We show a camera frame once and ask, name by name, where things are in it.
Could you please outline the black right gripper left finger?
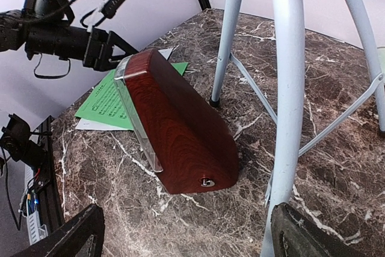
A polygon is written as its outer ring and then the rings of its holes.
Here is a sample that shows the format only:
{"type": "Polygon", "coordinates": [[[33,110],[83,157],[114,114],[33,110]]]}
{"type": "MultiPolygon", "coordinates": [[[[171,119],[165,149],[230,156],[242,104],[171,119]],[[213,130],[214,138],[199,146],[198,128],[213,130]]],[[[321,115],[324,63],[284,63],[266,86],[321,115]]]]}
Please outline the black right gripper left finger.
{"type": "Polygon", "coordinates": [[[101,256],[105,234],[103,209],[88,205],[53,234],[18,256],[101,256]]]}

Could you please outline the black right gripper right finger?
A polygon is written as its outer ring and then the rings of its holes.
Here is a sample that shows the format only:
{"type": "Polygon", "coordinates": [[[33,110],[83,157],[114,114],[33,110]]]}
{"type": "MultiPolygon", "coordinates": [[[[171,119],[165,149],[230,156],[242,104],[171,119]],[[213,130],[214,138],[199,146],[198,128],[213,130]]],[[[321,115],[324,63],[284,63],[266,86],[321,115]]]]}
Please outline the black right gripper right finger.
{"type": "Polygon", "coordinates": [[[271,214],[275,256],[360,256],[361,253],[323,232],[288,203],[271,214]]]}

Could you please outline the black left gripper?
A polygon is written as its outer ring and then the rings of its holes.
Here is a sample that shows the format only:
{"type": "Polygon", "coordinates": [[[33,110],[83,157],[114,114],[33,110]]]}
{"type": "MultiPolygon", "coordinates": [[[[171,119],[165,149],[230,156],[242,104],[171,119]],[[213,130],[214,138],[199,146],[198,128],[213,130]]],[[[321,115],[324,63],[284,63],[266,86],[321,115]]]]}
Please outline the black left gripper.
{"type": "Polygon", "coordinates": [[[95,28],[90,32],[82,64],[95,71],[109,71],[121,60],[136,53],[138,50],[114,31],[106,32],[95,28]],[[112,56],[115,47],[118,47],[123,54],[112,56]]]}

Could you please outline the red wooden metronome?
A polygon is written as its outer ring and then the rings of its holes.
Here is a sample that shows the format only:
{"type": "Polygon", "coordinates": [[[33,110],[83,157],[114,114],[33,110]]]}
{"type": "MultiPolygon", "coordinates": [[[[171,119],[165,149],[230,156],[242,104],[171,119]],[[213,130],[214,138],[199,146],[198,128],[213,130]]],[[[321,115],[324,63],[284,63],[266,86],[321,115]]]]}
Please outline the red wooden metronome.
{"type": "Polygon", "coordinates": [[[204,193],[236,184],[238,152],[225,121],[158,50],[122,59],[114,84],[168,193],[204,193]]]}

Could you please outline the light blue music stand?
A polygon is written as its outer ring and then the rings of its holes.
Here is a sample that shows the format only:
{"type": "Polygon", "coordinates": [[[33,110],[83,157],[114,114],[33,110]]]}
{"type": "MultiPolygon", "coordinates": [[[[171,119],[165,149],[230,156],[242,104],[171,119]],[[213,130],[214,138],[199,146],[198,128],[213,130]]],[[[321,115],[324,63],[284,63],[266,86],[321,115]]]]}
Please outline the light blue music stand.
{"type": "Polygon", "coordinates": [[[375,96],[379,133],[384,134],[384,73],[374,34],[363,0],[345,0],[359,34],[371,75],[369,88],[320,134],[305,146],[300,144],[303,124],[305,78],[305,26],[303,0],[273,0],[277,55],[277,108],[273,109],[242,63],[232,54],[238,14],[242,0],[226,0],[214,86],[210,98],[213,107],[220,93],[229,62],[235,62],[276,124],[276,149],[271,180],[266,189],[269,209],[287,202],[294,185],[298,158],[314,147],[337,125],[350,116],[370,96],[375,96]]]}

